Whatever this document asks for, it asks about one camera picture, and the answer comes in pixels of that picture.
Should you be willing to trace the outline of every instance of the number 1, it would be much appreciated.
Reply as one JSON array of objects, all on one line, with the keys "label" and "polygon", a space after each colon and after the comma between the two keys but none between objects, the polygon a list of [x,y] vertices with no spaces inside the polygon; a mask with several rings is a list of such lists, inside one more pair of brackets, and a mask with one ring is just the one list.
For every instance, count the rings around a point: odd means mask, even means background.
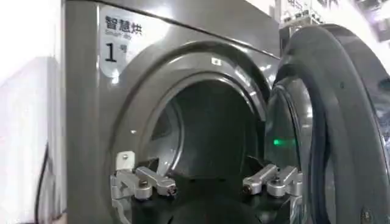
[{"label": "number 1", "polygon": [[116,60],[114,60],[113,58],[113,54],[114,54],[113,43],[108,43],[105,45],[110,48],[110,57],[106,58],[105,61],[116,62]]}]

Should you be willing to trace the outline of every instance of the metal bolt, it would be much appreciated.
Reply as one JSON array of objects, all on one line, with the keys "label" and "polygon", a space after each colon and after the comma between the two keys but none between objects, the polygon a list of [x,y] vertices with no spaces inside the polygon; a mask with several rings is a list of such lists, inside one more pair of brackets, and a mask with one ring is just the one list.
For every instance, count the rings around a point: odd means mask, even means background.
[{"label": "metal bolt", "polygon": [[175,196],[177,194],[177,188],[175,186],[171,186],[168,189],[169,196]]},{"label": "metal bolt", "polygon": [[367,209],[363,209],[361,211],[361,223],[362,224],[369,224],[371,223],[371,220],[372,220],[372,216],[371,216],[371,213],[370,211],[368,211]]},{"label": "metal bolt", "polygon": [[252,193],[252,190],[249,185],[243,186],[243,193],[246,195],[250,195]]},{"label": "metal bolt", "polygon": [[138,186],[139,187],[146,187],[147,186],[147,181],[146,180],[140,180],[140,182],[138,183]]}]

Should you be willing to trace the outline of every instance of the label sticker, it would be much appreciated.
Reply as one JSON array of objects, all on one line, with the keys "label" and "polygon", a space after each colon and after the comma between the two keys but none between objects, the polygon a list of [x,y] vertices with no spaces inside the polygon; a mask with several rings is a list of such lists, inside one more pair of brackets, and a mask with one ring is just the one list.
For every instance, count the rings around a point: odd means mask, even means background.
[{"label": "label sticker", "polygon": [[99,67],[118,79],[145,48],[165,37],[170,25],[160,19],[104,6],[99,15]]}]

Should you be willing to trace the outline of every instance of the dryer door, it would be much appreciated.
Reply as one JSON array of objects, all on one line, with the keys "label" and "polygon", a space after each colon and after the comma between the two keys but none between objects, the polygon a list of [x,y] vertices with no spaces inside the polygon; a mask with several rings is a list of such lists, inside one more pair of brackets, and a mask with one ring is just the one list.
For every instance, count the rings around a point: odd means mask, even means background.
[{"label": "dryer door", "polygon": [[292,36],[268,102],[264,155],[304,173],[301,219],[389,222],[389,90],[352,32],[324,25]]}]

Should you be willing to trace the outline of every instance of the white wall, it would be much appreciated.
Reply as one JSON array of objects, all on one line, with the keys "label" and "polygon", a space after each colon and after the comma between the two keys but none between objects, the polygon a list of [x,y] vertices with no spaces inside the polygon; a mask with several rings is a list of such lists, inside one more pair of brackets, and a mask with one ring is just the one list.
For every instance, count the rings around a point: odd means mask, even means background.
[{"label": "white wall", "polygon": [[0,223],[34,220],[47,141],[47,77],[60,0],[0,7]]}]

